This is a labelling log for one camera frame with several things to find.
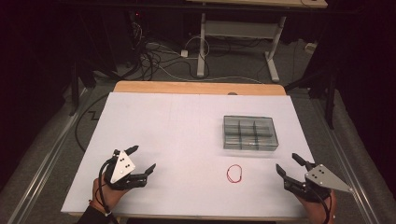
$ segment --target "table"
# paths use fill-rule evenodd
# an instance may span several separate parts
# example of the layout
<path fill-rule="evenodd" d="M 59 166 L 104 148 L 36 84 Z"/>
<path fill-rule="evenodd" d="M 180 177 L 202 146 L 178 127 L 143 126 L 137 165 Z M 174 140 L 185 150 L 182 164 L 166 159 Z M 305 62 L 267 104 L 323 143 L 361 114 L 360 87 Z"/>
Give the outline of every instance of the table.
<path fill-rule="evenodd" d="M 224 95 L 229 92 L 244 95 Z M 225 114 L 273 118 L 278 149 L 273 153 L 224 150 Z M 131 156 L 138 173 L 154 162 L 157 167 L 143 189 L 133 189 L 122 198 L 113 211 L 117 216 L 305 218 L 303 207 L 283 190 L 283 180 L 276 173 L 279 163 L 288 175 L 304 181 L 305 170 L 293 161 L 291 152 L 313 160 L 291 99 L 281 86 L 119 82 L 107 99 L 62 212 L 85 211 L 102 163 L 114 149 L 134 145 L 140 146 Z M 243 180 L 233 184 L 226 172 L 236 163 L 243 169 Z"/>
<path fill-rule="evenodd" d="M 309 7 L 325 8 L 327 3 L 324 0 L 189 0 L 203 4 L 242 4 L 254 6 L 269 7 Z M 279 42 L 280 35 L 285 24 L 286 17 L 282 16 L 278 23 L 257 23 L 257 22 L 240 22 L 240 21 L 207 21 L 206 14 L 201 18 L 201 41 L 200 53 L 198 57 L 197 76 L 205 75 L 205 36 L 206 35 L 225 35 L 236 37 L 267 38 L 272 39 L 271 50 L 265 51 L 265 61 L 273 82 L 279 81 L 277 74 L 274 55 Z"/>

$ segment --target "clear plastic box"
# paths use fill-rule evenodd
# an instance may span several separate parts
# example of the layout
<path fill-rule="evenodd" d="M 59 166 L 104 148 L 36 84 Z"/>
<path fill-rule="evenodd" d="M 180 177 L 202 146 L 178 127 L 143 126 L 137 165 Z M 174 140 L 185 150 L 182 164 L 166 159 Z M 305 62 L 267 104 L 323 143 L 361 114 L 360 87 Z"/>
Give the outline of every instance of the clear plastic box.
<path fill-rule="evenodd" d="M 224 149 L 275 151 L 273 120 L 266 117 L 224 116 Z"/>

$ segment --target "rubber band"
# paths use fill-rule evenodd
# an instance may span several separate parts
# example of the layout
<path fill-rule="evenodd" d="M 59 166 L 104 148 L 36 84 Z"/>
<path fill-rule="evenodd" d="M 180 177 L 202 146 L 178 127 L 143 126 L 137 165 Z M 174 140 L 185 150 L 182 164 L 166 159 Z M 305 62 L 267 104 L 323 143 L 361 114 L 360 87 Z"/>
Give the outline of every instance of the rubber band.
<path fill-rule="evenodd" d="M 229 175 L 229 172 L 230 172 L 231 168 L 233 168 L 234 166 L 239 167 L 239 170 L 240 170 L 240 174 L 239 174 L 239 179 L 238 179 L 238 180 L 233 180 L 233 179 L 230 177 L 230 175 Z M 241 182 L 241 181 L 242 181 L 242 167 L 241 167 L 240 165 L 238 165 L 238 164 L 234 164 L 234 165 L 230 166 L 230 167 L 228 168 L 228 170 L 227 170 L 227 179 L 228 179 L 228 181 L 230 181 L 230 182 L 233 183 L 233 184 Z"/>

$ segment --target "human hand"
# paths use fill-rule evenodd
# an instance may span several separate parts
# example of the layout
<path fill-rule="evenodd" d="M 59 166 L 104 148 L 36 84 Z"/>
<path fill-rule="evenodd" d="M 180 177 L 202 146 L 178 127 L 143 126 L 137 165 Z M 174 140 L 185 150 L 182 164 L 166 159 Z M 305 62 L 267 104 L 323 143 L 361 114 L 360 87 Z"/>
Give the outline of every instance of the human hand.
<path fill-rule="evenodd" d="M 102 182 L 102 192 L 103 192 L 103 196 L 105 199 L 105 203 L 106 203 L 108 209 L 111 211 L 117 205 L 117 203 L 119 203 L 122 196 L 124 196 L 129 191 L 129 189 L 125 189 L 125 190 L 112 189 L 111 187 L 109 187 L 106 184 L 104 175 L 102 175 L 101 182 Z M 90 206 L 92 206 L 93 208 L 95 208 L 96 210 L 98 210 L 104 214 L 106 213 L 106 210 L 103 207 L 103 203 L 102 203 L 100 193 L 99 193 L 99 179 L 98 178 L 93 180 L 92 200 L 90 202 Z"/>
<path fill-rule="evenodd" d="M 313 224 L 322 224 L 324 220 L 326 219 L 326 212 L 323 208 L 323 205 L 321 203 L 310 203 L 304 200 L 303 198 L 295 195 L 298 201 L 303 205 L 305 212 L 308 215 L 308 219 L 311 223 Z M 329 224 L 334 223 L 334 214 L 335 214 L 335 208 L 337 201 L 335 199 L 335 193 L 334 190 L 332 190 L 330 197 L 324 200 L 326 203 L 327 207 L 330 210 L 330 219 L 329 219 Z"/>

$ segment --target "desk leg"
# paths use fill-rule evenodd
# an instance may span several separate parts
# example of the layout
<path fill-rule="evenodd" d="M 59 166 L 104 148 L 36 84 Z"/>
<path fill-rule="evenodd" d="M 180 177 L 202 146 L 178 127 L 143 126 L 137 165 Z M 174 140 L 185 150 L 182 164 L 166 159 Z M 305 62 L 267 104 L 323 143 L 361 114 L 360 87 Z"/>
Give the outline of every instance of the desk leg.
<path fill-rule="evenodd" d="M 280 18 L 279 24 L 276 28 L 276 33 L 273 39 L 271 51 L 265 52 L 265 59 L 268 64 L 268 69 L 270 71 L 271 79 L 273 82 L 279 82 L 279 76 L 277 75 L 275 63 L 274 63 L 274 55 L 277 47 L 277 43 L 279 42 L 280 35 L 282 34 L 283 26 L 285 25 L 286 17 Z"/>
<path fill-rule="evenodd" d="M 197 65 L 197 76 L 203 77 L 205 74 L 205 24 L 206 24 L 206 14 L 202 14 L 201 18 L 201 39 L 200 48 L 198 55 L 198 65 Z"/>

